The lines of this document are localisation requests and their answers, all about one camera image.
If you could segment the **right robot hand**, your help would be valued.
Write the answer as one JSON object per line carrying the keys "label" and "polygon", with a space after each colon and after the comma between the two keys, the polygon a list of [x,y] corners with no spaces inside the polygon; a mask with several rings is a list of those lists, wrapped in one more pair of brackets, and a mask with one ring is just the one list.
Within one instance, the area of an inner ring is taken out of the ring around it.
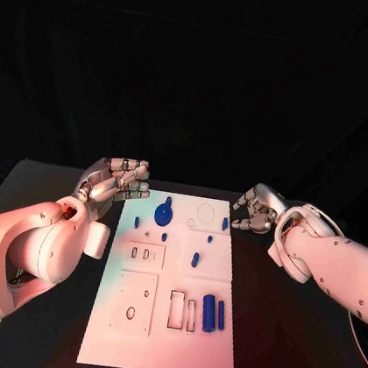
{"label": "right robot hand", "polygon": [[245,219],[231,222],[233,229],[265,234],[280,220],[288,209],[287,201],[282,195],[264,183],[258,183],[246,191],[233,204],[233,210],[247,208]]}

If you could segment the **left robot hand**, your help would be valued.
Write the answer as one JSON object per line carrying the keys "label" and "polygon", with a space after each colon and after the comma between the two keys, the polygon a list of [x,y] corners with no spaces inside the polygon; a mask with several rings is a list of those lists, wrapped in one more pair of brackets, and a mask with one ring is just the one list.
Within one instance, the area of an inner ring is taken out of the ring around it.
{"label": "left robot hand", "polygon": [[72,196],[85,205],[91,221],[98,221],[114,202],[149,197],[149,173],[147,160],[101,158],[81,175]]}

